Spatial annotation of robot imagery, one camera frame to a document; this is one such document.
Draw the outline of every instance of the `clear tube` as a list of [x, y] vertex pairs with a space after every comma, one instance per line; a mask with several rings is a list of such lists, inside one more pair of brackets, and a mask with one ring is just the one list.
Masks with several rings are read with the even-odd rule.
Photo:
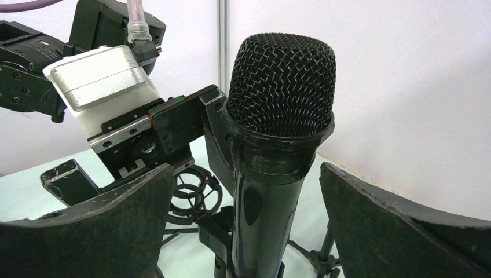
[[134, 40], [151, 41], [148, 24], [145, 21], [145, 11], [143, 10], [143, 0], [127, 0], [128, 4], [128, 42]]

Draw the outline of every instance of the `glossy black cylinder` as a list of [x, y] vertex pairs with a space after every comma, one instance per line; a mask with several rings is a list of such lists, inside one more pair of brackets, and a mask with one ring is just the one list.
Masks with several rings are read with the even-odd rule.
[[264, 184], [236, 171], [232, 260], [237, 277], [276, 278], [303, 179]]

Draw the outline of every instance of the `white panel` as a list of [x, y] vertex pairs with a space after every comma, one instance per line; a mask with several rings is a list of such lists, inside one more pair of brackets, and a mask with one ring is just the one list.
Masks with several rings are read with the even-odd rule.
[[320, 153], [416, 202], [491, 220], [489, 1], [232, 1], [232, 62], [259, 32], [331, 45], [334, 135]]
[[[66, 42], [76, 3], [64, 0], [40, 10], [0, 14], [0, 20], [17, 21]], [[144, 8], [167, 25], [163, 51], [150, 75], [161, 97], [188, 95], [218, 83], [216, 1], [145, 0]], [[0, 176], [89, 148], [68, 111], [62, 124], [42, 114], [6, 109], [0, 109], [0, 119]]]

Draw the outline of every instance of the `microphone grille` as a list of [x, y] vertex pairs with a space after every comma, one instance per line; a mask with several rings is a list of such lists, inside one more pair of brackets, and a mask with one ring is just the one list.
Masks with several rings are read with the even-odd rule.
[[336, 81], [332, 49], [306, 36], [266, 33], [240, 46], [227, 112], [261, 134], [308, 136], [331, 121]]

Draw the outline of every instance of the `purple cable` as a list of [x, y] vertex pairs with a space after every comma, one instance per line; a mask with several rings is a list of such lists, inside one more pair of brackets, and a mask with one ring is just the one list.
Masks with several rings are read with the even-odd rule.
[[17, 4], [3, 4], [0, 5], [0, 13], [17, 13], [26, 12], [28, 10], [36, 10], [51, 6], [63, 0], [36, 0], [27, 3], [17, 3]]

